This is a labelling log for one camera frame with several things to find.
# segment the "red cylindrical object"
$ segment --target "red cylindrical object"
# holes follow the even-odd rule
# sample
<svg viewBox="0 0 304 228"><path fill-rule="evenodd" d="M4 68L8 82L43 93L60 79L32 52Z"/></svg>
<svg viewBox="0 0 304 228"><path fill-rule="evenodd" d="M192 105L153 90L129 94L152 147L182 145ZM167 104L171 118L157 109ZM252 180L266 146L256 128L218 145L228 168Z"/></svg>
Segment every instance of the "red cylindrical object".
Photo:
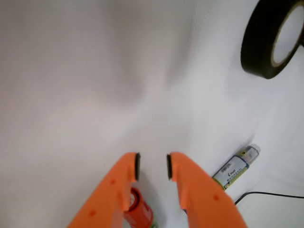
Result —
<svg viewBox="0 0 304 228"><path fill-rule="evenodd" d="M131 188L130 208L123 213L123 217L131 228L150 228L153 223L153 211L136 188Z"/></svg>

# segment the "black electrical tape roll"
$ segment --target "black electrical tape roll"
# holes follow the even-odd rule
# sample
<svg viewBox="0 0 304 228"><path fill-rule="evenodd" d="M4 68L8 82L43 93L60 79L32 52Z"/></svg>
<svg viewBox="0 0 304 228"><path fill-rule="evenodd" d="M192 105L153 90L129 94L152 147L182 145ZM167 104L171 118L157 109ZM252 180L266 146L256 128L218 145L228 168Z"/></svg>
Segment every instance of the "black electrical tape roll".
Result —
<svg viewBox="0 0 304 228"><path fill-rule="evenodd" d="M299 45L304 45L303 24L294 49L282 62L273 63L273 49L279 31L290 12L300 5L304 6L304 0L259 1L247 25L242 44L241 63L246 72L271 79L286 67Z"/></svg>

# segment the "white backdrop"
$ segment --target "white backdrop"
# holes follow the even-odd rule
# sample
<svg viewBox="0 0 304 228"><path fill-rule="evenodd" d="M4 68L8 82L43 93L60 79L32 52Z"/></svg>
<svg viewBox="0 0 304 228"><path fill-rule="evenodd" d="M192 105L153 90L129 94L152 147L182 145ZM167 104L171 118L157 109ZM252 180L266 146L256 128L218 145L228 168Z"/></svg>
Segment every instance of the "white backdrop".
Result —
<svg viewBox="0 0 304 228"><path fill-rule="evenodd" d="M171 151L213 175L253 142L260 157L227 193L304 195L304 49L272 80L245 73L256 3L1 0L0 227L66 227L125 152L141 153L139 188L163 228L188 227L167 178ZM254 210L264 198L249 197L239 205L248 226L271 227ZM290 227L304 222L297 203Z"/></svg>

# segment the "black cable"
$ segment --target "black cable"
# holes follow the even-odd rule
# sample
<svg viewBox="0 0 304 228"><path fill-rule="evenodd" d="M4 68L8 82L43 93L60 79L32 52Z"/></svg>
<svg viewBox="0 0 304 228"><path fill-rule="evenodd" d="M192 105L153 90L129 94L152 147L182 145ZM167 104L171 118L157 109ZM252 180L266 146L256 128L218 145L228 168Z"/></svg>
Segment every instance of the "black cable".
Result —
<svg viewBox="0 0 304 228"><path fill-rule="evenodd" d="M244 193L240 198L238 198L238 200L234 204L237 205L245 196L251 195L251 194L263 194L263 195L271 195L271 196L282 196L282 197L304 199L303 196L290 196L290 195L276 194L276 193L270 193L270 192L250 191L250 192Z"/></svg>

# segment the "black rubber fingertip pad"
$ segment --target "black rubber fingertip pad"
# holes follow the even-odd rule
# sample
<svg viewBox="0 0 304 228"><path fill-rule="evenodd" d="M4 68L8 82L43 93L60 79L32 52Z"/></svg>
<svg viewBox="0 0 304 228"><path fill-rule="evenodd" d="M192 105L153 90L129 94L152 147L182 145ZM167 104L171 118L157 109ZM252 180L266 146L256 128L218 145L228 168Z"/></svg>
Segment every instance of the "black rubber fingertip pad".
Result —
<svg viewBox="0 0 304 228"><path fill-rule="evenodd" d="M135 157L135 178L137 181L139 180L140 164L141 164L141 155L137 153Z"/></svg>
<svg viewBox="0 0 304 228"><path fill-rule="evenodd" d="M171 155L167 154L167 168L168 168L168 177L169 180L172 178L172 162L171 162Z"/></svg>

